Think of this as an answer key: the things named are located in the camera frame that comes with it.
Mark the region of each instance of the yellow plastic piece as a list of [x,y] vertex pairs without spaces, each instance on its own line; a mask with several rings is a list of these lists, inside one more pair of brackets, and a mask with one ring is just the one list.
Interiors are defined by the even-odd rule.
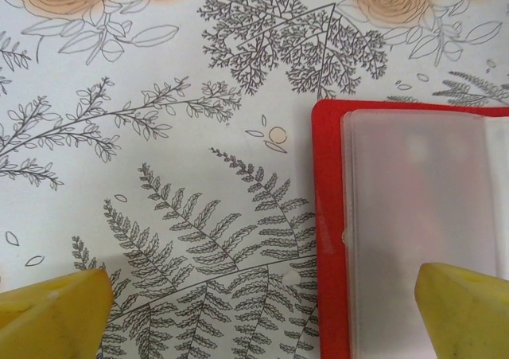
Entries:
[[95,358],[112,302],[103,270],[0,294],[0,358]]
[[415,299],[438,359],[509,357],[508,281],[425,263]]

